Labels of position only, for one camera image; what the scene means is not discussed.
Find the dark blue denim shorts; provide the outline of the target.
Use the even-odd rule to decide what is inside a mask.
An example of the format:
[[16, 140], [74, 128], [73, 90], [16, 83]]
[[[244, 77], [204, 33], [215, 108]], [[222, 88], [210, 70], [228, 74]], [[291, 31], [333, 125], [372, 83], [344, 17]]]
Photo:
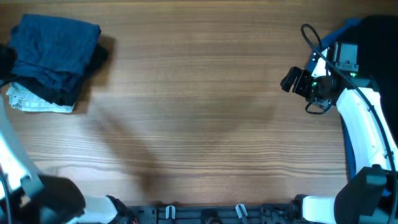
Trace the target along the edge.
[[17, 54], [12, 73], [68, 91], [85, 74], [100, 34], [89, 22], [25, 14], [9, 42]]

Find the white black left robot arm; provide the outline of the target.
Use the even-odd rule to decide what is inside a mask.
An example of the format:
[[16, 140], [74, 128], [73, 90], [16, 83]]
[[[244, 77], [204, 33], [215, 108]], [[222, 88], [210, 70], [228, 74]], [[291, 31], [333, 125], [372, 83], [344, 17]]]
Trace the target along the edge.
[[1, 107], [1, 223], [138, 223], [107, 195], [83, 195], [68, 178], [42, 173], [25, 153]]

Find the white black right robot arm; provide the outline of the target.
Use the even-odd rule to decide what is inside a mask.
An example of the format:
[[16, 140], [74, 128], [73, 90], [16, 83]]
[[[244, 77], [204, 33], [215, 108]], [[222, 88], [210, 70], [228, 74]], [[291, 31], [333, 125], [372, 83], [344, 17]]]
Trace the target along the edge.
[[316, 223], [397, 223], [397, 146], [375, 80], [359, 71], [359, 47], [335, 42], [315, 52], [313, 70], [292, 67], [280, 85], [343, 122], [349, 182], [333, 197], [304, 196], [300, 216]]

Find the bright blue garment right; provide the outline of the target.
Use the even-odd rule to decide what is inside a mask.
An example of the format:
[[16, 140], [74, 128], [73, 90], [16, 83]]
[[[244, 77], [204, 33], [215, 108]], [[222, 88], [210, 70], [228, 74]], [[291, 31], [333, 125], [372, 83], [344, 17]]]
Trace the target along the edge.
[[353, 134], [359, 137], [361, 133], [359, 125], [366, 117], [369, 107], [364, 102], [363, 96], [357, 88], [354, 89], [351, 84], [348, 85], [348, 88], [345, 88], [344, 85], [347, 84], [346, 78], [342, 77], [339, 73], [333, 74], [333, 69], [329, 67], [331, 61], [327, 59], [327, 55], [330, 52], [328, 48], [334, 45], [338, 37], [357, 24], [359, 24], [359, 20], [349, 20], [342, 28], [332, 32], [323, 39], [318, 39], [318, 47], [313, 48], [313, 52], [316, 52], [326, 62], [330, 75], [338, 79], [338, 93], [336, 94], [336, 101], [333, 106], [336, 106], [340, 113], [348, 180], [351, 180], [357, 174], [357, 162], [354, 150], [356, 146], [359, 146], [357, 140], [352, 140], [350, 135]]

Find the black garment right pile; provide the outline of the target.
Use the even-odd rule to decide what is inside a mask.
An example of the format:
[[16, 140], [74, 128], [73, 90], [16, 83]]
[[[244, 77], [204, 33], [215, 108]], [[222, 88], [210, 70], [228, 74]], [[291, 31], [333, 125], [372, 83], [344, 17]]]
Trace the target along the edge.
[[397, 16], [365, 17], [338, 40], [358, 45], [359, 73], [376, 80], [384, 117], [397, 141]]

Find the black folded garment left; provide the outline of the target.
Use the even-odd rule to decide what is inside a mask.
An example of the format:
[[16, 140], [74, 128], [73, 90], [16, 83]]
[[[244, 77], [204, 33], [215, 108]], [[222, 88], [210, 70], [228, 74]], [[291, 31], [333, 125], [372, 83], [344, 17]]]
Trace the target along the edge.
[[71, 106], [86, 80], [102, 67], [108, 55], [100, 44], [2, 44], [1, 84], [16, 82], [49, 103]]

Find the white grey folded cloth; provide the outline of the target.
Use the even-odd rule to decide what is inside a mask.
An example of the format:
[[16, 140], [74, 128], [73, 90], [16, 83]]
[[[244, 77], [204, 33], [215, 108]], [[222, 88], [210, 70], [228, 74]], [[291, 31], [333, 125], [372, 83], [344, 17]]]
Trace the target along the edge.
[[16, 82], [10, 84], [6, 95], [12, 108], [25, 112], [71, 113], [75, 107], [49, 103]]

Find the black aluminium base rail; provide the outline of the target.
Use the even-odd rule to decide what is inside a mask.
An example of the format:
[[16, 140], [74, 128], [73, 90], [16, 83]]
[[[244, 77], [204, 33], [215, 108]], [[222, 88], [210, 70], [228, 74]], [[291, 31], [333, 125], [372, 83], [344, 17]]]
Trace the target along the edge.
[[210, 215], [221, 223], [307, 223], [300, 217], [298, 210], [288, 204], [263, 204], [247, 206], [242, 203], [235, 206], [215, 207], [179, 207], [176, 205], [135, 206], [131, 207], [139, 223], [150, 224], [201, 224]]

